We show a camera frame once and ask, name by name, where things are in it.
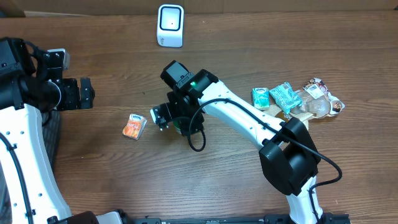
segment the brown cardboard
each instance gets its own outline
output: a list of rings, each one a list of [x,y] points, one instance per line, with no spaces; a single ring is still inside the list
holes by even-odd
[[[224,0],[226,12],[393,10],[397,0]]]
[[[185,13],[393,10],[398,0],[14,0],[25,11],[84,15],[157,14],[161,4]]]
[[[0,10],[8,17],[25,17],[24,11],[12,0],[0,0]]]

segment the blue wrapper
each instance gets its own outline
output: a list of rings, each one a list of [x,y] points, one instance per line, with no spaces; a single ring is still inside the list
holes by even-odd
[[[303,104],[303,100],[293,91],[288,82],[273,88],[269,91],[269,94],[271,94],[276,104],[285,114],[289,114],[290,110],[295,106]]]

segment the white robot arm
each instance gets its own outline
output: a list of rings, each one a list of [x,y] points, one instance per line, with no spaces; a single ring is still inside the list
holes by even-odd
[[[34,49],[36,77],[31,76],[36,69],[26,44]],[[79,94],[75,79],[62,78],[69,60],[64,49],[43,51],[30,42],[6,37],[0,39],[0,52],[0,161],[12,222],[53,224],[69,218],[122,224],[118,212],[72,216],[55,183],[44,146],[40,111],[92,108],[95,94],[90,79],[81,79]]]
[[[289,139],[290,142],[308,146],[313,153],[318,154],[307,129],[299,120],[285,123],[264,114],[232,93],[222,81],[206,70],[194,75],[181,63],[173,61],[165,67],[160,77],[173,92],[167,94],[169,103],[150,111],[155,124],[163,129],[168,127],[168,122],[173,121],[181,134],[190,140],[191,133],[203,133],[201,111],[219,118],[259,150],[265,177],[277,190],[286,194],[291,221],[315,224],[322,220],[323,210],[318,204],[315,189],[309,194],[316,183],[320,158],[292,144],[283,151],[279,148],[283,141]],[[190,118],[190,122],[180,118]]]

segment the food wrapper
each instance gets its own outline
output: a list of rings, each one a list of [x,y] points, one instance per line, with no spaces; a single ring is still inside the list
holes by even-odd
[[[138,140],[146,123],[147,119],[145,117],[137,114],[130,114],[129,121],[122,133],[127,137]]]
[[[289,114],[290,110],[297,105],[303,104],[302,99],[293,91],[288,82],[273,88],[269,93],[285,114]]]
[[[269,109],[269,90],[267,88],[253,88],[251,96],[255,108],[259,110]]]
[[[296,93],[303,99],[303,104],[292,109],[293,114],[311,113],[314,118],[324,118],[339,114],[345,107],[319,78],[311,79]]]

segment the wooden table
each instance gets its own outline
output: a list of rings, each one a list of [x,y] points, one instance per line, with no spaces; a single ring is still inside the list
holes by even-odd
[[[205,68],[238,96],[290,82],[324,79],[345,104],[335,118],[312,120],[318,150],[343,169],[319,187],[325,212],[352,223],[398,218],[398,12],[187,15],[184,46],[156,41],[157,16],[0,19],[2,36],[44,49],[66,48],[66,77],[90,77],[95,108],[63,112],[55,178],[73,213],[123,208],[133,217],[253,217],[288,213],[285,196],[264,178],[257,150],[205,116],[208,145],[193,152],[175,130],[149,120],[140,140],[121,131],[130,113],[150,119],[166,102],[160,79],[173,59]],[[199,144],[200,136],[195,136]],[[334,178],[326,162],[319,180]]]

